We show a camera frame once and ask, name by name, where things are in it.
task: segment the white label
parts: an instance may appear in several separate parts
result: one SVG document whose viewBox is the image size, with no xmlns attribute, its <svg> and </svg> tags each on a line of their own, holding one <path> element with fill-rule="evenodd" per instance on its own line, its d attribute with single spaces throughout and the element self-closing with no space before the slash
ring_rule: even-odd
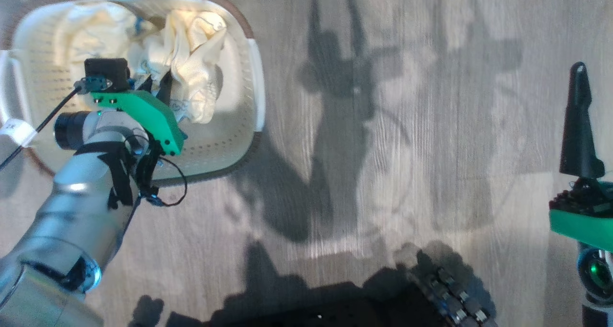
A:
<svg viewBox="0 0 613 327">
<path fill-rule="evenodd" d="M 10 118 L 0 129 L 0 135 L 8 135 L 17 145 L 28 147 L 37 132 L 27 122 Z"/>
</svg>

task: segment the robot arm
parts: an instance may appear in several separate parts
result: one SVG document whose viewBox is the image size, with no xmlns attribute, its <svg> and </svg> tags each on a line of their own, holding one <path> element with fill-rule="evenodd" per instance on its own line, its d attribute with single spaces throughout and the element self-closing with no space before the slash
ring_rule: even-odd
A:
<svg viewBox="0 0 613 327">
<path fill-rule="evenodd" d="M 108 65 L 111 59 L 96 60 Z M 127 68 L 127 64 L 119 63 L 121 69 Z M 101 67 L 95 64 L 90 62 L 94 68 Z M 121 90 L 93 93 L 99 105 L 103 106 L 104 98 L 114 98 L 111 103 L 129 109 L 135 99 L 140 99 L 139 103 L 143 96 L 149 103 L 155 99 L 145 91 L 133 94 L 134 90 L 124 90 L 121 84 L 125 81 L 113 76 L 116 70 L 113 67 L 102 74 L 114 79 L 108 85 Z M 171 114 L 170 109 L 153 104 L 154 110 Z M 133 115 L 105 109 L 65 113 L 58 118 L 57 142 L 76 152 L 55 175 L 52 192 L 28 231 L 0 260 L 0 325 L 103 325 L 83 302 L 85 293 L 98 285 L 117 254 L 141 197 L 161 204 L 157 189 L 150 183 L 164 149 L 151 130 L 136 120 L 143 116 Z M 174 121 L 167 128 L 176 134 L 180 131 Z M 172 145 L 180 153 L 182 139 L 172 139 Z"/>
<path fill-rule="evenodd" d="M 552 231 L 579 242 L 577 271 L 587 294 L 584 325 L 613 326 L 613 183 L 599 180 L 604 164 L 596 157 L 588 108 L 587 68 L 571 68 L 560 172 L 578 177 L 571 190 L 549 202 Z"/>
</svg>

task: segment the black cable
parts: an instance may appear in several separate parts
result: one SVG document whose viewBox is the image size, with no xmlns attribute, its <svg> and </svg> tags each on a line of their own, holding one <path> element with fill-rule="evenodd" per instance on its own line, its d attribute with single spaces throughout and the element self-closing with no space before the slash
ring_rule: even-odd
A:
<svg viewBox="0 0 613 327">
<path fill-rule="evenodd" d="M 173 167 L 175 167 L 177 169 L 177 171 L 179 172 L 179 174 L 181 175 L 181 178 L 183 179 L 183 186 L 184 186 L 184 190 L 183 190 L 183 196 L 181 198 L 179 198 L 179 200 L 177 200 L 177 202 L 175 203 L 165 203 L 164 201 L 162 201 L 162 203 L 164 204 L 164 206 L 166 207 L 171 207 L 171 206 L 176 206 L 179 205 L 183 199 L 185 199 L 185 197 L 188 195 L 188 179 L 185 177 L 184 173 L 181 171 L 181 168 L 179 168 L 177 165 L 175 165 L 175 163 L 173 163 L 172 161 L 170 161 L 170 159 L 166 159 L 164 157 L 160 157 L 160 159 L 162 161 L 165 161 L 166 163 L 168 163 L 169 165 L 172 165 Z"/>
<path fill-rule="evenodd" d="M 147 143 L 149 145 L 151 145 L 151 141 L 149 139 L 147 139 L 147 137 L 144 137 L 143 135 L 130 135 L 129 137 L 125 138 L 125 140 L 123 141 L 123 143 L 125 144 L 129 139 L 131 138 L 142 138 L 145 139 L 145 141 L 147 141 Z M 173 163 L 172 161 L 170 161 L 170 159 L 166 159 L 164 157 L 160 157 L 160 159 L 162 161 L 165 161 L 166 163 L 168 163 L 169 165 L 172 165 L 173 167 L 175 167 L 177 169 L 177 171 L 179 172 L 179 175 L 181 176 L 182 180 L 183 180 L 183 186 L 184 186 L 184 190 L 183 190 L 183 196 L 177 200 L 174 203 L 166 203 L 164 202 L 159 196 L 158 196 L 158 200 L 160 203 L 162 203 L 162 205 L 166 206 L 166 207 L 172 207 L 172 206 L 177 206 L 180 203 L 182 203 L 182 201 L 185 199 L 185 197 L 188 195 L 188 179 L 187 177 L 185 177 L 185 174 L 183 173 L 183 171 L 181 170 L 181 168 L 179 168 L 179 166 L 175 165 L 175 163 Z"/>
<path fill-rule="evenodd" d="M 55 114 L 57 114 L 57 112 L 59 112 L 60 109 L 62 109 L 66 103 L 68 103 L 68 100 L 70 100 L 72 98 L 72 96 L 74 96 L 75 94 L 77 94 L 79 91 L 81 91 L 81 87 L 75 87 L 74 90 L 72 90 L 72 92 L 70 94 L 68 94 L 68 96 L 64 97 L 64 99 L 57 105 L 57 107 L 55 107 L 51 113 L 49 113 L 49 115 L 43 120 L 43 122 L 41 122 L 39 124 L 39 126 L 36 128 L 36 132 L 40 133 L 40 131 L 42 131 L 42 129 L 51 121 L 51 119 L 55 116 Z M 15 157 L 17 157 L 17 155 L 19 155 L 19 153 L 22 152 L 22 150 L 24 149 L 23 146 L 18 146 L 15 151 L 13 151 L 13 153 L 11 153 L 9 155 L 9 157 L 7 157 L 7 159 L 4 160 L 4 162 L 2 162 L 2 164 L 0 164 L 0 171 L 4 170 L 4 168 L 6 168 L 7 165 L 9 165 L 9 163 L 11 161 L 13 161 L 13 159 L 15 159 Z"/>
</svg>

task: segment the basket handle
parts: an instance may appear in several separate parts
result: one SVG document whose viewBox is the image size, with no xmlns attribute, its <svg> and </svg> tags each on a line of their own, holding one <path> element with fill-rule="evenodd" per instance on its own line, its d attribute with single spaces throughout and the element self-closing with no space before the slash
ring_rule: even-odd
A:
<svg viewBox="0 0 613 327">
<path fill-rule="evenodd" d="M 12 77 L 9 66 L 13 68 Z M 11 82 L 14 86 L 11 86 L 9 78 L 13 78 Z M 10 118 L 23 118 L 29 124 L 32 123 L 26 96 L 22 64 L 13 58 L 11 50 L 0 50 L 0 121 L 3 124 Z"/>
<path fill-rule="evenodd" d="M 249 43 L 249 59 L 251 61 L 251 71 L 253 73 L 253 98 L 256 104 L 255 131 L 261 132 L 264 128 L 266 118 L 266 89 L 264 83 L 264 72 L 262 67 L 262 57 L 258 43 L 254 39 L 247 39 Z"/>
</svg>

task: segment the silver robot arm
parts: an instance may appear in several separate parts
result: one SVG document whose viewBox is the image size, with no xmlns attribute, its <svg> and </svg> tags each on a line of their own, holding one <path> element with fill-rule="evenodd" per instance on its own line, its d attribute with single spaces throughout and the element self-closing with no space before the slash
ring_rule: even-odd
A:
<svg viewBox="0 0 613 327">
<path fill-rule="evenodd" d="M 138 203 L 147 133 L 120 111 L 90 113 L 83 146 L 15 248 L 0 259 L 0 326 L 100 327 L 84 303 L 117 254 Z"/>
</svg>

